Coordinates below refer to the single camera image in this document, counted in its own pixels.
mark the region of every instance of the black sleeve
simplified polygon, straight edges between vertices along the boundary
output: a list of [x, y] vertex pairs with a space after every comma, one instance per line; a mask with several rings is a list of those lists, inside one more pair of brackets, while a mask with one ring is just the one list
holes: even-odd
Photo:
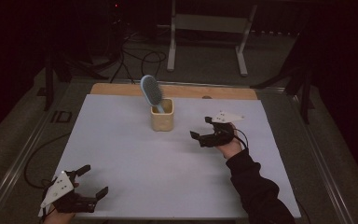
[[295, 223], [292, 214], [278, 199], [278, 185], [260, 175], [260, 163], [254, 162], [245, 150], [231, 157], [227, 166], [251, 224]]

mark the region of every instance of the table leg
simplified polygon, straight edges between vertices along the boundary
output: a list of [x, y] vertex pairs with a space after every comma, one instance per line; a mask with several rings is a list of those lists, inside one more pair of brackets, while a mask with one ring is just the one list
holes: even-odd
[[235, 48], [235, 52], [237, 54], [238, 66], [240, 67], [240, 75], [242, 77], [248, 76], [248, 70], [246, 69], [245, 59], [243, 58], [243, 49], [245, 48], [246, 41], [249, 37], [252, 28], [252, 22], [255, 17], [255, 12], [257, 10], [257, 6], [252, 6], [251, 13], [246, 22], [245, 29], [243, 31], [243, 38], [239, 46]]
[[176, 42], [175, 42], [175, 29], [176, 29], [176, 12], [175, 12], [175, 0], [172, 0], [172, 16], [171, 16], [171, 44], [170, 52], [168, 53], [168, 65], [167, 70], [172, 72], [175, 69], [175, 54], [176, 54]]
[[46, 103], [45, 111], [50, 109], [51, 104], [54, 101], [54, 84], [53, 84], [53, 61], [51, 56], [51, 49], [48, 49], [46, 52], [45, 58], [45, 76], [46, 76]]

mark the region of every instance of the cup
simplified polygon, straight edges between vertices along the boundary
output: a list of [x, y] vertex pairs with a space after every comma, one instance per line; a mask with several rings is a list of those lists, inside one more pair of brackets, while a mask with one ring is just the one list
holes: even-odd
[[151, 106], [152, 129], [156, 132], [168, 132], [173, 129], [173, 100], [165, 98], [160, 104], [165, 113], [159, 113], [155, 106]]

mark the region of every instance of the wire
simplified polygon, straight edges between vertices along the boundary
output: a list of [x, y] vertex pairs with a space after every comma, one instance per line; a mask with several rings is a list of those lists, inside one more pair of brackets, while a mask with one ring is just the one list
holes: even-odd
[[40, 181], [40, 183], [42, 184], [43, 187], [47, 187], [48, 184], [50, 184], [51, 180], [47, 180], [47, 179], [42, 179]]
[[245, 137], [246, 144], [245, 143], [243, 143], [243, 144], [244, 144], [245, 148], [249, 151], [249, 142], [248, 142], [248, 137], [246, 137], [246, 134], [239, 129], [234, 129], [234, 130], [240, 132], [243, 135], [243, 137]]
[[30, 164], [30, 162], [31, 162], [31, 159], [34, 157], [34, 155], [35, 155], [40, 149], [42, 149], [43, 147], [45, 147], [45, 146], [47, 146], [48, 144], [51, 144], [51, 143], [53, 143], [53, 142], [55, 142], [55, 141], [61, 139], [61, 138], [64, 138], [64, 137], [68, 136], [69, 134], [71, 134], [71, 133], [66, 133], [66, 134], [61, 135], [61, 136], [59, 136], [59, 137], [53, 138], [53, 139], [51, 139], [50, 141], [46, 142], [45, 144], [41, 145], [40, 147], [38, 147], [37, 149], [34, 150], [34, 152], [31, 154], [30, 158], [28, 159], [28, 161], [25, 163], [25, 167], [24, 167], [24, 171], [23, 171], [25, 182], [26, 182], [29, 186], [31, 186], [31, 187], [33, 187], [33, 188], [35, 188], [35, 189], [44, 189], [44, 188], [46, 187], [46, 186], [37, 186], [37, 185], [31, 183], [31, 181], [28, 179], [27, 170], [28, 170], [28, 166], [29, 166], [29, 164]]
[[134, 84], [135, 81], [133, 80], [130, 72], [129, 72], [129, 69], [127, 67], [126, 64], [124, 64], [124, 50], [123, 50], [123, 46], [124, 44], [129, 41], [129, 39], [131, 38], [132, 35], [129, 35], [128, 37], [124, 38], [124, 41], [123, 43], [121, 43], [121, 46], [120, 46], [120, 66], [118, 67], [118, 69], [116, 70], [116, 72], [112, 75], [112, 77], [110, 78], [110, 83], [113, 82], [113, 79], [115, 79], [115, 77], [117, 76], [118, 72], [120, 71], [121, 67], [124, 66], [126, 71], [127, 71], [127, 78], [129, 78], [131, 80], [131, 83]]
[[296, 202], [300, 205], [301, 209], [304, 211], [305, 216], [307, 217], [308, 223], [311, 224], [310, 223], [310, 216], [308, 215], [307, 210], [305, 210], [304, 206], [301, 204], [301, 202], [297, 198], [295, 198], [295, 199], [296, 199]]
[[243, 147], [244, 147], [244, 150], [245, 150], [247, 153], [249, 153], [249, 148], [245, 145], [245, 143], [242, 141], [242, 139], [240, 139], [237, 135], [234, 135], [234, 137], [235, 137], [236, 139], [238, 139], [238, 140], [242, 143], [242, 145], [243, 145]]
[[[142, 72], [142, 76], [146, 75], [145, 71], [144, 71], [144, 65], [145, 63], [158, 63], [158, 68], [157, 68], [157, 71], [155, 73], [155, 77], [157, 76], [158, 74], [158, 71], [159, 71], [159, 68], [161, 67], [161, 63], [165, 61], [165, 59], [167, 58], [167, 55], [164, 53], [164, 52], [161, 52], [161, 51], [155, 51], [155, 50], [152, 50], [152, 49], [135, 49], [135, 50], [146, 50], [146, 51], [149, 51], [148, 53], [146, 53], [146, 55], [143, 57], [143, 58], [140, 58], [132, 53], [129, 53], [127, 52], [126, 50], [123, 50], [124, 53], [130, 55], [131, 57], [135, 58], [135, 59], [138, 59], [141, 61], [141, 72]], [[147, 60], [146, 58], [149, 57], [150, 55], [152, 54], [155, 54], [157, 55], [158, 57], [158, 60], [156, 61], [149, 61]]]
[[[48, 189], [54, 184], [54, 182], [55, 181], [50, 181], [50, 183], [48, 183], [48, 185], [43, 189], [42, 201], [45, 200], [46, 195], [48, 194]], [[40, 218], [39, 223], [43, 223], [45, 221], [46, 217], [48, 215], [50, 215], [54, 210], [55, 210], [55, 208], [47, 214], [46, 207], [42, 208], [43, 215]]]
[[46, 215], [46, 217], [48, 217], [48, 215], [50, 215], [51, 213], [53, 213], [55, 210], [56, 210], [56, 208], [53, 208], [53, 210], [51, 210], [51, 211]]

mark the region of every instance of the white tabletop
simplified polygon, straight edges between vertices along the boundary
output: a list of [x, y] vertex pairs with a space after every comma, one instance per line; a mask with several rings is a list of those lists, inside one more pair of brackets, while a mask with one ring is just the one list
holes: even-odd
[[174, 128], [154, 132], [142, 96], [88, 95], [62, 154], [56, 174], [86, 164], [76, 192], [109, 193], [94, 213], [77, 217], [134, 219], [232, 219], [247, 217], [230, 182], [226, 160], [215, 148], [200, 147], [189, 131], [213, 133], [204, 117], [220, 110], [244, 115], [246, 133], [261, 175], [281, 189], [279, 198], [294, 217], [296, 200], [260, 101], [173, 98]]

